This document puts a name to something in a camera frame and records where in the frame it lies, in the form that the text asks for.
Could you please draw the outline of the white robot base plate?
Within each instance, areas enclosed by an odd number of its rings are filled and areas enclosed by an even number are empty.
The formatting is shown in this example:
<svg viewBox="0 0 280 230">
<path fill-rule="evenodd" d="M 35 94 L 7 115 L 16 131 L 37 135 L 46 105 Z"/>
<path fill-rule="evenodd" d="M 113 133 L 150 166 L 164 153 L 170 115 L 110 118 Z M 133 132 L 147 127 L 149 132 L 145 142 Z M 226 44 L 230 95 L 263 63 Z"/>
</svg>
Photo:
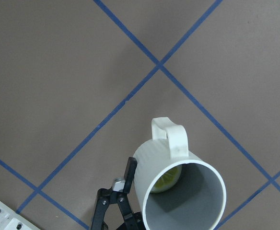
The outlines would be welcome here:
<svg viewBox="0 0 280 230">
<path fill-rule="evenodd" d="M 0 201 L 0 230 L 39 230 L 39 228 Z"/>
</svg>

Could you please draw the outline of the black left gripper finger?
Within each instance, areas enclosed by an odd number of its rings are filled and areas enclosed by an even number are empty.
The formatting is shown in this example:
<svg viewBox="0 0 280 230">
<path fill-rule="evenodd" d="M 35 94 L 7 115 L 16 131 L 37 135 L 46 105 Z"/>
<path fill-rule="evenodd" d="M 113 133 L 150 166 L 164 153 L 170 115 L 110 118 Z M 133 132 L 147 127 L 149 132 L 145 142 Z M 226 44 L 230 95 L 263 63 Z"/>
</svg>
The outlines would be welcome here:
<svg viewBox="0 0 280 230">
<path fill-rule="evenodd" d="M 115 178 L 111 188 L 100 188 L 97 191 L 91 224 L 92 230 L 108 229 L 104 218 L 107 209 L 113 204 L 118 205 L 123 218 L 123 223 L 118 227 L 119 230 L 142 229 L 142 214 L 141 212 L 133 212 L 128 200 L 128 194 L 131 190 L 136 168 L 137 160 L 133 157 L 129 157 L 124 176 Z"/>
</svg>

